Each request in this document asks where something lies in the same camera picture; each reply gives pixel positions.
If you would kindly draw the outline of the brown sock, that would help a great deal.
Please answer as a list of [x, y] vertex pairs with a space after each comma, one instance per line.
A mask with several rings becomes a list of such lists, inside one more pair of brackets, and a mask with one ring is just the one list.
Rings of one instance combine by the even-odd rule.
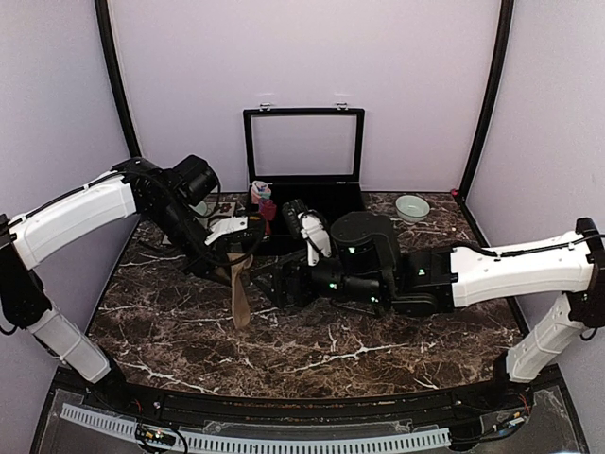
[[236, 329], [245, 328], [251, 320], [251, 310], [245, 293], [244, 284], [241, 275], [251, 267], [252, 256], [245, 260], [230, 266], [231, 284], [232, 284], [232, 316], [233, 324]]

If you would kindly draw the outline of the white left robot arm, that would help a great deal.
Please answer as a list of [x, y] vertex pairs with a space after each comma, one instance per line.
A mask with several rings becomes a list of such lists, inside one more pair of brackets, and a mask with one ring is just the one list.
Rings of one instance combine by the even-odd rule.
[[115, 221], [142, 216], [185, 255], [185, 272], [209, 278], [247, 260], [260, 245], [264, 220], [253, 213], [203, 224], [196, 206], [218, 189], [209, 164], [195, 155], [171, 168], [143, 158], [124, 161], [95, 180], [14, 218], [1, 218], [1, 310], [12, 330], [39, 343], [97, 385], [113, 412], [133, 404], [132, 389], [102, 349], [46, 295], [36, 268], [65, 246]]

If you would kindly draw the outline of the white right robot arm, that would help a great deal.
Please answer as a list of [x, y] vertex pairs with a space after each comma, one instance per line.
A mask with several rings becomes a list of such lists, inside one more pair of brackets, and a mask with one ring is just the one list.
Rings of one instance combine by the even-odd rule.
[[305, 306], [319, 297], [367, 303], [408, 317], [451, 313], [492, 299], [555, 292], [543, 319], [496, 360], [494, 381], [482, 391], [502, 410], [573, 339], [604, 324], [603, 234], [589, 218], [574, 230], [533, 243], [483, 249], [458, 242], [403, 253], [390, 219], [356, 211], [325, 227], [301, 201], [283, 208], [302, 250], [251, 274], [278, 307]]

